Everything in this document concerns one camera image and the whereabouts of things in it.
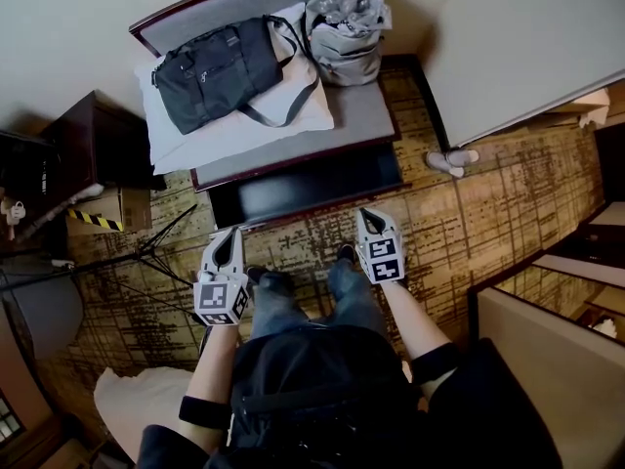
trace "patterned carpet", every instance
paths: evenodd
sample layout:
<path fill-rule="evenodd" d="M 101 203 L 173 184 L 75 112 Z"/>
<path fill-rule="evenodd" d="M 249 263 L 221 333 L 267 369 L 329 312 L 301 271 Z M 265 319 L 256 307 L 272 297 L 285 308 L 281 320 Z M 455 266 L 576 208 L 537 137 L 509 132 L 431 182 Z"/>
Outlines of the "patterned carpet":
<path fill-rule="evenodd" d="M 453 180 L 424 164 L 424 154 L 438 144 L 408 70 L 385 69 L 382 81 L 401 132 L 396 154 L 411 187 L 367 203 L 395 217 L 407 249 L 410 290 L 452 338 L 462 340 L 469 286 L 552 245 L 603 202 L 594 138 L 574 125 L 489 137 L 472 145 L 480 153 L 479 164 L 464 179 Z M 167 191 L 152 198 L 152 233 L 198 204 L 162 249 L 165 262 L 192 279 L 213 231 L 211 207 L 205 193 L 193 192 L 188 172 L 168 175 L 167 183 Z M 291 273 L 305 311 L 327 314 L 333 301 L 326 271 L 341 240 L 355 237 L 356 206 L 246 233 L 247 263 Z M 148 234 L 84 236 L 72 241 L 71 250 L 78 263 L 108 259 L 132 251 Z M 85 303 L 80 332 L 37 369 L 60 407 L 101 437 L 105 430 L 92 393 L 104 369 L 110 366 L 119 374 L 163 365 L 193 369 L 203 328 L 176 309 L 192 310 L 191 291 L 139 264 L 81 276 L 78 284 Z M 390 316 L 381 292 L 375 292 Z M 253 305 L 240 326 L 242 339 L 249 335 L 252 314 Z M 391 318 L 388 324 L 401 352 Z"/>

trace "caution tape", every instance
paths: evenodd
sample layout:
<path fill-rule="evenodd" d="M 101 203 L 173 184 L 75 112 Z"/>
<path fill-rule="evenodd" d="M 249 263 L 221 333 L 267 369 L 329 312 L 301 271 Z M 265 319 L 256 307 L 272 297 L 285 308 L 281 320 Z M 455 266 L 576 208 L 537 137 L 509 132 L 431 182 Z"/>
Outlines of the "caution tape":
<path fill-rule="evenodd" d="M 93 224 L 94 226 L 100 226 L 101 228 L 107 228 L 108 230 L 124 231 L 124 225 L 118 221 L 111 221 L 97 215 L 86 214 L 85 212 L 81 212 L 80 210 L 75 210 L 73 208 L 67 209 L 67 215 L 73 219 L 78 219 L 83 223 Z"/>

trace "wooden furniture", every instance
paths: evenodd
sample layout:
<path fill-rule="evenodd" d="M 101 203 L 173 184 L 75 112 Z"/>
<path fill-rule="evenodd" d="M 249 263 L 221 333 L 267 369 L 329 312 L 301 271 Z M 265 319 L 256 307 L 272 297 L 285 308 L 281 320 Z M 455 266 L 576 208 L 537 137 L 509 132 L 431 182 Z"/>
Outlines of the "wooden furniture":
<path fill-rule="evenodd" d="M 164 189 L 153 176 L 144 120 L 112 107 L 95 92 L 52 122 L 35 141 L 38 152 L 24 159 L 6 193 L 23 202 L 26 218 L 17 240 L 33 235 L 93 185 Z"/>
<path fill-rule="evenodd" d="M 31 204 L 41 201 L 46 164 L 56 155 L 54 145 L 41 137 L 0 131 L 0 200 L 7 196 L 7 207 L 21 201 L 29 211 Z M 0 252 L 14 250 L 14 239 L 15 227 L 7 223 L 5 215 L 0 216 Z"/>
<path fill-rule="evenodd" d="M 130 32 L 159 57 L 210 29 L 307 1 L 183 0 Z M 208 190 L 219 227 L 258 224 L 402 185 L 390 144 L 399 134 L 381 85 L 324 90 L 333 130 L 303 132 L 191 171 L 195 190 Z M 348 169 L 367 179 L 351 179 Z"/>

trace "cardboard box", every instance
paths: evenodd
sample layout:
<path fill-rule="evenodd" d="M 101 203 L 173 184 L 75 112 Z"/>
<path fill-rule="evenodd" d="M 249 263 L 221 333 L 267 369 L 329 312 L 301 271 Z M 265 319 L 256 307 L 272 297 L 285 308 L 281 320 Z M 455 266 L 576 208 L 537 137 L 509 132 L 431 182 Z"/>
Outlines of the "cardboard box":
<path fill-rule="evenodd" d="M 99 196 L 81 201 L 68 208 L 104 217 L 109 221 L 121 222 L 124 233 L 148 230 L 152 227 L 149 190 L 107 188 Z M 87 224 L 72 217 L 66 217 L 65 221 L 69 236 L 120 234 L 119 231 Z"/>

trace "foot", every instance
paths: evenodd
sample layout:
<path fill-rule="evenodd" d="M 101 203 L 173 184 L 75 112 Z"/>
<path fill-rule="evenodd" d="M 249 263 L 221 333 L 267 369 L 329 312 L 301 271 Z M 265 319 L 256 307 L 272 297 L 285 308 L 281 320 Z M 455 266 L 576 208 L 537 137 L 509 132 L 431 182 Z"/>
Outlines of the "foot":
<path fill-rule="evenodd" d="M 447 161 L 447 158 L 445 158 L 445 155 L 441 152 L 432 151 L 426 154 L 426 164 L 434 170 L 446 172 L 447 174 L 450 174 L 458 179 L 464 177 L 465 175 L 464 168 L 454 167 L 451 163 Z"/>
<path fill-rule="evenodd" d="M 352 264 L 354 264 L 355 263 L 355 250 L 354 250 L 354 246 L 351 243 L 345 243 L 345 244 L 341 245 L 341 248 L 339 248 L 339 251 L 336 254 L 336 258 L 339 261 L 341 259 L 347 259 Z"/>
<path fill-rule="evenodd" d="M 245 274 L 250 278 L 250 280 L 252 280 L 252 282 L 259 284 L 261 276 L 268 272 L 269 270 L 267 268 L 263 268 L 262 266 L 250 266 L 247 268 Z"/>

